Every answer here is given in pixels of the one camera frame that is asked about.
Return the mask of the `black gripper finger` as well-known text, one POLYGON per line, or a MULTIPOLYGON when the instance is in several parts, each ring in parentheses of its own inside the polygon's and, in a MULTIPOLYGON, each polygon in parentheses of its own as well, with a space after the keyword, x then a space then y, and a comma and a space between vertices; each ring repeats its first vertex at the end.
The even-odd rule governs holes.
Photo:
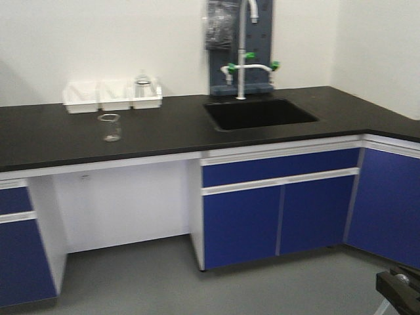
POLYGON ((414 280, 418 282, 420 279, 419 269, 413 268, 410 266, 403 266, 403 265, 393 266, 390 268, 390 273, 394 275, 403 274, 407 276, 411 282, 414 280))
POLYGON ((376 275, 376 290, 399 314, 419 314, 419 281, 410 281, 403 274, 380 272, 376 275))

